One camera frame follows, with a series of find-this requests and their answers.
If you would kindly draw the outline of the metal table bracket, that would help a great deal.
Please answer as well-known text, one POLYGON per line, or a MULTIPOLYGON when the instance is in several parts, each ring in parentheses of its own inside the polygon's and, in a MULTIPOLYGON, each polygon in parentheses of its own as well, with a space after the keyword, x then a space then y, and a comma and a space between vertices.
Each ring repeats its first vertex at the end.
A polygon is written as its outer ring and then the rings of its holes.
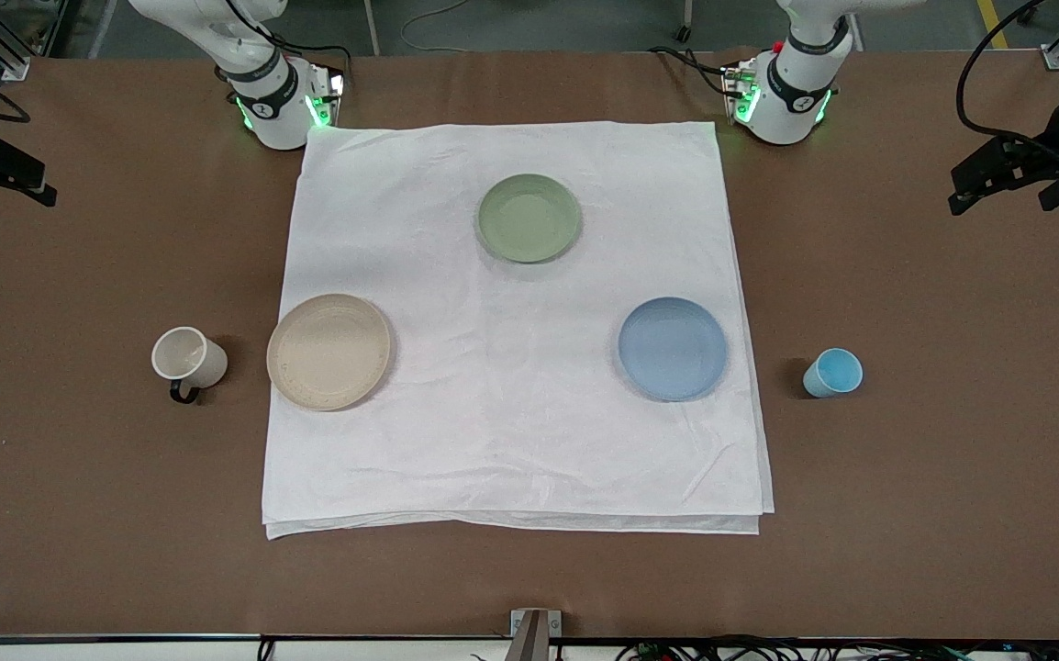
POLYGON ((509 613, 511 645, 505 661, 564 661, 563 612, 524 608, 509 613))

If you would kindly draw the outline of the blue cup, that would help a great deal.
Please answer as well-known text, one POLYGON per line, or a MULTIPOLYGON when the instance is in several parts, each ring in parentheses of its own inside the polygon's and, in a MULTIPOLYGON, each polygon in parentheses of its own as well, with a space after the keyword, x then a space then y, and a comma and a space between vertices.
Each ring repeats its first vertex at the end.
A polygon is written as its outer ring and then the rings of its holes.
POLYGON ((802 377, 813 398, 834 398, 855 392, 864 381, 864 365, 852 352, 828 349, 820 353, 802 377))

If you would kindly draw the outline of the green plate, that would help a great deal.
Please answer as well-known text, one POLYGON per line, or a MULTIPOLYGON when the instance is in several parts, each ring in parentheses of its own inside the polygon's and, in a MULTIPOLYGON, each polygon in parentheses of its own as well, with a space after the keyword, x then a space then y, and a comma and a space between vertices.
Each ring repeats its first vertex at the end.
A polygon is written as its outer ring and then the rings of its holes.
POLYGON ((581 230, 584 207, 575 193, 542 174, 504 177, 475 209, 475 238, 496 258, 510 263, 560 258, 581 230))

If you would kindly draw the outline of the beige plate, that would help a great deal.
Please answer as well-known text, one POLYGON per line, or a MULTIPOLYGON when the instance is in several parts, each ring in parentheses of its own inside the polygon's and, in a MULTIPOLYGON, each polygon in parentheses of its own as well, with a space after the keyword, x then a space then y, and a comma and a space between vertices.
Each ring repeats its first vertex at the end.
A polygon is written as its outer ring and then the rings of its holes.
POLYGON ((336 411, 364 400, 394 356, 390 322, 365 298, 308 298, 286 312, 266 351, 271 385, 300 409, 336 411))

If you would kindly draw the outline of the white cloth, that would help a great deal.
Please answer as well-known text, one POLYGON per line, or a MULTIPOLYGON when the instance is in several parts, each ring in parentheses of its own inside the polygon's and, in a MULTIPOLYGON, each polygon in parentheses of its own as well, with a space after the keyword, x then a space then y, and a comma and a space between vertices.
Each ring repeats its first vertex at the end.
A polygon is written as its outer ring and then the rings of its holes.
POLYGON ((313 127, 281 312, 345 293, 396 354, 342 411, 271 397, 270 539, 431 521, 521 530, 753 534, 773 484, 717 129, 710 122, 313 127), (560 258, 475 238, 497 181, 542 174, 584 207, 560 258), (623 376, 623 320, 657 297, 726 330, 717 388, 684 403, 623 376))

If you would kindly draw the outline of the blue plate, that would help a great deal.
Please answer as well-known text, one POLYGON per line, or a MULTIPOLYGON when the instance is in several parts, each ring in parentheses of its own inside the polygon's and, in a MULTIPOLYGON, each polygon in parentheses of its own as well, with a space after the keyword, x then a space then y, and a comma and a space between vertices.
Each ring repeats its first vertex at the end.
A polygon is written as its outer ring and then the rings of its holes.
POLYGON ((705 307, 688 298, 657 297, 627 314, 615 353, 623 375, 645 397, 693 401, 723 379, 730 340, 705 307))

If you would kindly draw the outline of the white mug with black handle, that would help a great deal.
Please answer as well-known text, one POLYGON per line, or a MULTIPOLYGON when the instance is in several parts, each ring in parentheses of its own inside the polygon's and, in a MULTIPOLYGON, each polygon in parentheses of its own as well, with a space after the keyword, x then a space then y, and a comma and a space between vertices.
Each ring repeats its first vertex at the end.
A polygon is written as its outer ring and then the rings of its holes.
POLYGON ((191 405, 204 389, 223 380, 229 359, 225 350, 202 330, 180 326, 156 340, 150 363, 152 372, 169 382, 172 401, 191 405))

